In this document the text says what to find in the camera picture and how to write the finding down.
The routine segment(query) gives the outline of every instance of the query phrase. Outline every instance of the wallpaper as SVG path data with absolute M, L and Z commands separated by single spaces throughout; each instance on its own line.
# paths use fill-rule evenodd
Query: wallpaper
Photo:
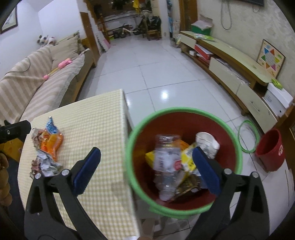
M 276 47 L 286 57 L 278 80 L 295 96 L 295 33 L 275 2 L 264 2 L 265 7 L 253 7 L 249 3 L 230 0 L 232 28 L 229 31 L 221 26 L 221 0 L 198 0 L 198 13 L 213 19 L 213 37 L 232 45 L 254 60 L 257 59 L 263 39 Z M 223 11 L 223 25 L 228 28 L 230 18 L 226 3 Z

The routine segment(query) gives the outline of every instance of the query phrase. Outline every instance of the metal screw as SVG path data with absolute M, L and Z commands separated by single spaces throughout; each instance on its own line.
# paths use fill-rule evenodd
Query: metal screw
M 67 176 L 69 173 L 70 173 L 70 171 L 68 169 L 65 169 L 61 172 L 61 175 Z
M 226 175 L 230 175 L 230 174 L 232 174 L 232 170 L 230 170 L 229 168 L 226 168 L 226 169 L 224 170 L 224 173 L 225 173 Z
M 36 175 L 35 175 L 35 178 L 36 179 L 39 179 L 41 177 L 41 173 L 37 173 Z
M 257 172 L 253 172 L 252 173 L 252 176 L 255 177 L 255 178 L 258 178 L 259 177 L 259 174 Z

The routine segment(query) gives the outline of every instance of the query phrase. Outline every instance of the small red bucket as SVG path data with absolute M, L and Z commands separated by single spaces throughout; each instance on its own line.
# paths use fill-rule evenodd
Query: small red bucket
M 285 152 L 281 133 L 271 129 L 260 140 L 256 148 L 256 156 L 261 159 L 267 171 L 276 171 L 285 160 Z

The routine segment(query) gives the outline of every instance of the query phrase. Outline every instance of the pink toy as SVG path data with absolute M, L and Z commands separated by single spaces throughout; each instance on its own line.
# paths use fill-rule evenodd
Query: pink toy
M 63 69 L 66 65 L 69 65 L 72 62 L 73 61 L 70 58 L 67 58 L 65 61 L 62 61 L 56 69 L 52 70 L 50 74 L 45 75 L 43 79 L 45 81 L 48 80 L 51 75 L 55 74 L 59 69 Z

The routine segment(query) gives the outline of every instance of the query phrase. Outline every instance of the checkered tablecloth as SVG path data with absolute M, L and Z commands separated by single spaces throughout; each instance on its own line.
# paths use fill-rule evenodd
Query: checkered tablecloth
M 49 116 L 64 135 L 58 162 L 71 169 L 93 147 L 101 150 L 101 162 L 85 192 L 78 199 L 100 231 L 110 240 L 139 236 L 130 186 L 126 180 L 124 152 L 128 138 L 128 110 L 122 90 L 87 98 L 55 109 L 32 121 L 32 128 L 44 128 Z M 31 135 L 22 150 L 18 184 L 24 207 L 32 184 L 31 162 L 36 158 Z M 60 196 L 55 199 L 65 224 L 74 229 Z

